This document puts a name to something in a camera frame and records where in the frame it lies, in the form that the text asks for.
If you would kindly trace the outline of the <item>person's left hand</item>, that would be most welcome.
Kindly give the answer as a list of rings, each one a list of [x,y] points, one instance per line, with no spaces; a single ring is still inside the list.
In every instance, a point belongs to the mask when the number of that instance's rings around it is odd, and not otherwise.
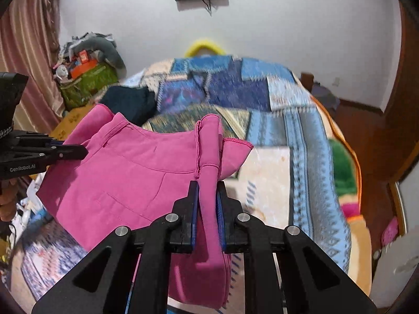
[[[9,222],[16,215],[17,179],[1,182],[0,216],[3,222]]]

